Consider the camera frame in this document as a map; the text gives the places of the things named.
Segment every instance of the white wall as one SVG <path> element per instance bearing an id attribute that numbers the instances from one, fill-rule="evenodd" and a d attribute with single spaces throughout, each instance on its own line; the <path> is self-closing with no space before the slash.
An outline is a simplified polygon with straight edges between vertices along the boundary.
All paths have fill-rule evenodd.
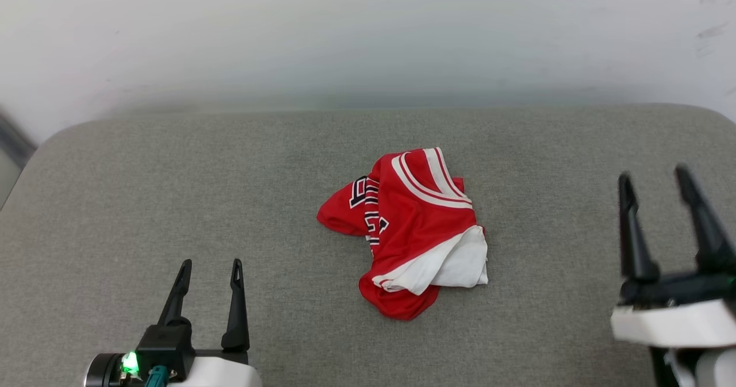
<path id="1" fill-rule="evenodd" d="M 112 113 L 685 102 L 736 118 L 736 0 L 0 0 L 34 141 Z"/>

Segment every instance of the red jersey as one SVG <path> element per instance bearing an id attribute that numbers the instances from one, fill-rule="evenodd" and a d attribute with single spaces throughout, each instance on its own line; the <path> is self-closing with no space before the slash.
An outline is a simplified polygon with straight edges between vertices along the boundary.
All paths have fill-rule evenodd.
<path id="1" fill-rule="evenodd" d="M 412 319 L 439 286 L 488 283 L 487 245 L 462 178 L 450 178 L 439 148 L 386 154 L 370 174 L 343 187 L 317 219 L 365 236 L 373 253 L 358 287 L 385 316 Z"/>

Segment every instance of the red and white clothing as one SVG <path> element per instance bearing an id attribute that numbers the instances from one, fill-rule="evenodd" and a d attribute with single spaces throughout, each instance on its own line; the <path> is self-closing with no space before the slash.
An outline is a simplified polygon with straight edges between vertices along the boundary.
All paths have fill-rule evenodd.
<path id="1" fill-rule="evenodd" d="M 373 264 L 358 287 L 385 316 L 415 318 L 439 286 L 488 283 L 484 230 L 463 188 L 427 148 L 386 154 L 321 207 L 326 227 L 368 240 Z"/>

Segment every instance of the gray table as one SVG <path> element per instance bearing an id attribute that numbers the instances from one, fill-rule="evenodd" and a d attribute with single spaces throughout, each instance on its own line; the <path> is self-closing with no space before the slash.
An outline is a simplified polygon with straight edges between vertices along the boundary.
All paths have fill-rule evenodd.
<path id="1" fill-rule="evenodd" d="M 358 293 L 364 240 L 317 209 L 384 153 L 440 146 L 487 227 L 491 282 L 411 322 Z M 75 385 L 136 347 L 181 261 L 197 348 L 218 347 L 242 258 L 265 385 L 652 385 L 613 342 L 617 177 L 631 170 L 665 271 L 692 267 L 672 170 L 736 231 L 736 129 L 689 106 L 240 114 L 110 120 L 48 140 L 0 212 L 0 385 Z"/>

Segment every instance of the teal connector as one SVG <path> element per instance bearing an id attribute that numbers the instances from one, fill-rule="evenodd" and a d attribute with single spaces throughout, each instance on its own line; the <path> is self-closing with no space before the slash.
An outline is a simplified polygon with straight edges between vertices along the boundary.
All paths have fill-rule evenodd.
<path id="1" fill-rule="evenodd" d="M 168 369 L 165 366 L 155 366 L 148 374 L 145 387 L 166 387 L 168 384 Z"/>

